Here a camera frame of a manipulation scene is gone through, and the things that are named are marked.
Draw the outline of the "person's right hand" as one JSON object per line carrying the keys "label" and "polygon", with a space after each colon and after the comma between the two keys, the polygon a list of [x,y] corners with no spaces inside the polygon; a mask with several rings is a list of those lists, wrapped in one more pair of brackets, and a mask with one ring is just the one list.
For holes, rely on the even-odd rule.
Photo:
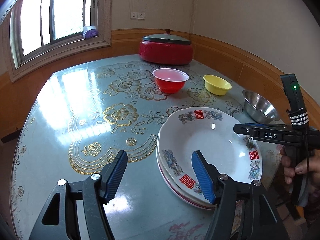
{"label": "person's right hand", "polygon": [[319,150],[315,150],[315,155],[309,158],[309,163],[307,160],[303,160],[296,167],[292,167],[291,159],[287,156],[285,147],[280,150],[282,155],[281,157],[281,164],[284,167],[284,180],[285,183],[290,185],[292,183],[293,178],[295,175],[303,175],[307,174],[307,172],[311,173],[311,186],[310,192],[313,193],[315,190],[319,190]]}

